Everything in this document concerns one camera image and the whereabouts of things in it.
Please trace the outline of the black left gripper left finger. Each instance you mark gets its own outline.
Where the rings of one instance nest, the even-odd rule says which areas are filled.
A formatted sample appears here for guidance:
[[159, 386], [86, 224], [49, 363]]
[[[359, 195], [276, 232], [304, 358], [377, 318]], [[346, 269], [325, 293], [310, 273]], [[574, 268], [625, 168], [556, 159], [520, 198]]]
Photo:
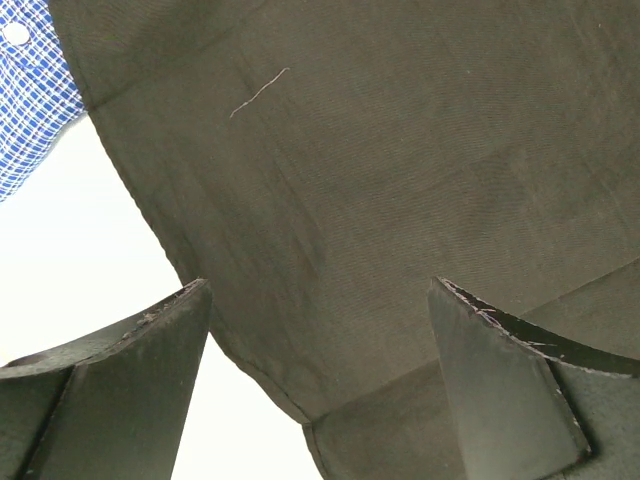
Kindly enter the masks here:
[[208, 335], [197, 279], [1, 369], [4, 479], [169, 479]]

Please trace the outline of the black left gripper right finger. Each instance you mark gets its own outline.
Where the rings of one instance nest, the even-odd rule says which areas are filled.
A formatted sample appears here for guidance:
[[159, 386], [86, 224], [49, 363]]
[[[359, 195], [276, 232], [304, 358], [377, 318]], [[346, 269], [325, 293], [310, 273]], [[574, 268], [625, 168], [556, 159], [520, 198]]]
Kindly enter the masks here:
[[428, 316], [470, 479], [636, 479], [639, 362], [435, 277]]

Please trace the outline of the black long sleeve shirt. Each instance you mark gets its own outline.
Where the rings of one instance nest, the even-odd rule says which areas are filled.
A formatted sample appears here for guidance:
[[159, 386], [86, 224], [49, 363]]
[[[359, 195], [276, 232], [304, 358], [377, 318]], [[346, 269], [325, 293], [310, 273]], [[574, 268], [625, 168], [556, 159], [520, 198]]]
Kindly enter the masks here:
[[635, 1], [53, 1], [116, 171], [326, 479], [470, 479], [444, 278], [639, 362]]

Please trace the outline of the blue checkered folded shirt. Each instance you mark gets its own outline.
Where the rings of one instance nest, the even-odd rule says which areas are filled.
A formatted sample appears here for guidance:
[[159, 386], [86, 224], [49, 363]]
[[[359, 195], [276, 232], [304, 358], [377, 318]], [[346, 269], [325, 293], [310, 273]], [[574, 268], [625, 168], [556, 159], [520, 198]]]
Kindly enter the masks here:
[[47, 1], [1, 2], [1, 200], [86, 112]]

